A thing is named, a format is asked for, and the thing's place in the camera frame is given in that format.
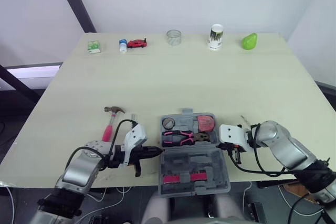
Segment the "gray plastic tool case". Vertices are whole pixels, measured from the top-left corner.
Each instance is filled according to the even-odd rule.
[[[160,156],[159,195],[162,197],[178,197],[190,195],[206,195],[227,193],[230,191],[230,181],[219,144],[219,132],[215,116],[210,113],[193,113],[192,109],[184,109],[182,114],[165,115],[161,118],[161,146],[166,141],[181,141],[183,136],[163,135],[169,130],[162,122],[166,118],[174,120],[170,131],[192,131],[198,133],[197,116],[208,115],[215,121],[212,131],[206,132],[210,142],[195,142],[193,145],[163,147]],[[191,174],[206,173],[206,179],[191,181]],[[164,177],[178,176],[179,182],[164,182]]]

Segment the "pear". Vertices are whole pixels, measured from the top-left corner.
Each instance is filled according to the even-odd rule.
[[[257,34],[253,33],[250,34],[248,36],[246,36],[244,39],[242,39],[241,43],[242,43],[242,47],[246,50],[250,50],[255,48],[255,46],[257,45]]]

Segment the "tool case latch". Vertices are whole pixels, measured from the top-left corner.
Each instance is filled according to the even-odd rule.
[[[182,109],[182,114],[183,115],[192,115],[193,114],[193,109],[184,108],[184,109]]]

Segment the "wooden table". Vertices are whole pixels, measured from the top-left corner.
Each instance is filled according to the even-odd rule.
[[[137,115],[159,145],[160,117],[181,108],[210,112],[219,124],[274,120],[318,158],[331,157],[335,169],[335,112],[279,34],[259,34],[257,47],[243,50],[245,35],[225,35],[220,51],[206,47],[207,35],[184,35],[170,46],[163,34],[84,34],[43,94],[0,165],[2,185],[54,187],[71,152],[99,140],[109,121],[104,106],[120,106]],[[119,39],[147,38],[146,48],[119,53]],[[102,53],[90,55],[87,42],[99,40]],[[117,143],[129,130],[124,125]],[[231,182],[269,180],[236,169],[225,153]],[[253,154],[242,154],[243,167],[257,169]],[[267,148],[259,150],[268,170],[281,165]],[[106,169],[95,187],[158,184],[158,158],[133,167]]]

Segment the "toy car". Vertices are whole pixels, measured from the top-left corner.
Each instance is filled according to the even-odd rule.
[[[142,40],[142,39],[130,40],[127,43],[127,47],[129,47],[129,48],[146,47],[146,46],[147,46],[146,38],[144,40]]]

